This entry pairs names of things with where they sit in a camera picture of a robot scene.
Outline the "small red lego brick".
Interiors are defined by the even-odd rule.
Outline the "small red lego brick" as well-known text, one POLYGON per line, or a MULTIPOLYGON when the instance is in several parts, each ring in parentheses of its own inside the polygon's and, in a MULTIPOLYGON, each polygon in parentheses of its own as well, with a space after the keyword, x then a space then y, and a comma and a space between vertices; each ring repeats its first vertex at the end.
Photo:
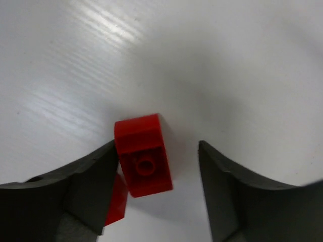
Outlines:
POLYGON ((128 197, 127 186, 120 174, 117 173, 113 193, 109 205, 109 210, 107 212, 105 226, 108 226, 114 222, 117 222, 124 218, 126 211, 128 197))

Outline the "red sloped lego brick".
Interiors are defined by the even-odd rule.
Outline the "red sloped lego brick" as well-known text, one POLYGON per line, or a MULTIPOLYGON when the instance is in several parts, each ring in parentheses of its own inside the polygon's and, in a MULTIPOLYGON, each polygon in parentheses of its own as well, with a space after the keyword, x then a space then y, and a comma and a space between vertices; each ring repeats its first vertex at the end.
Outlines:
POLYGON ((157 113, 116 122, 114 138, 121 169, 132 197, 173 189, 157 113))

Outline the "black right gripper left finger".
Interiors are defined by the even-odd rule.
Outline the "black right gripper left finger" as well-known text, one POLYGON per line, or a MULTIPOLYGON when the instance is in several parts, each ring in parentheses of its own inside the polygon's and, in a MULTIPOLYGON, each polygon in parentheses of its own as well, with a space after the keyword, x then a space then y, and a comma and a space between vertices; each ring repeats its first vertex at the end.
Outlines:
POLYGON ((112 200, 113 141, 25 182, 1 185, 1 241, 97 241, 112 200))

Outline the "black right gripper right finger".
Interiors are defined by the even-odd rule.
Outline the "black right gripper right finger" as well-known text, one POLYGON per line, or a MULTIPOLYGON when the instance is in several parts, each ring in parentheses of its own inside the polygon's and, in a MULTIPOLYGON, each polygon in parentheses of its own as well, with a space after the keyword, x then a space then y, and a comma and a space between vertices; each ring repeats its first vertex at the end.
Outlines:
POLYGON ((293 186, 198 145, 213 241, 322 241, 322 181, 293 186))

